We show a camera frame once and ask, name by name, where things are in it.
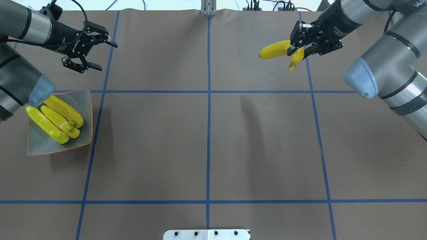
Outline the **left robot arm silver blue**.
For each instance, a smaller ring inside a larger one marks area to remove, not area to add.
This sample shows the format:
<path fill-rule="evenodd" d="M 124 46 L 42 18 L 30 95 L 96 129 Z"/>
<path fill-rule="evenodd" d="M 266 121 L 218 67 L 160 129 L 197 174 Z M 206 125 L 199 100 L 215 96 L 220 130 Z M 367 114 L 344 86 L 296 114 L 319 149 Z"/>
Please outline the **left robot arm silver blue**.
<path fill-rule="evenodd" d="M 38 106 L 56 90 L 55 85 L 15 50 L 11 43 L 41 47 L 63 55 L 64 67 L 78 73 L 87 69 L 102 70 L 86 60 L 93 46 L 118 45 L 108 30 L 88 20 L 83 7 L 83 29 L 77 30 L 59 21 L 62 8 L 52 0 L 35 11 L 12 0 L 0 3 L 0 118 L 9 120 L 25 105 Z"/>

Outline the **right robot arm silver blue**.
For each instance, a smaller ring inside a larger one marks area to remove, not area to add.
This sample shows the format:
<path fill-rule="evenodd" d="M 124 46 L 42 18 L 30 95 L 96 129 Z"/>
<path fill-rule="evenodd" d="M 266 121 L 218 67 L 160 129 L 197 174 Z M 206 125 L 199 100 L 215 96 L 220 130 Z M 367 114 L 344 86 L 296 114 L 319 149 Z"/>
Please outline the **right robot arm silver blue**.
<path fill-rule="evenodd" d="M 344 37 L 390 8 L 402 17 L 354 61 L 343 78 L 364 98 L 382 99 L 426 138 L 426 77 L 412 66 L 427 49 L 425 0 L 336 0 L 312 23 L 296 22 L 287 55 L 304 46 L 305 57 L 338 50 Z"/>

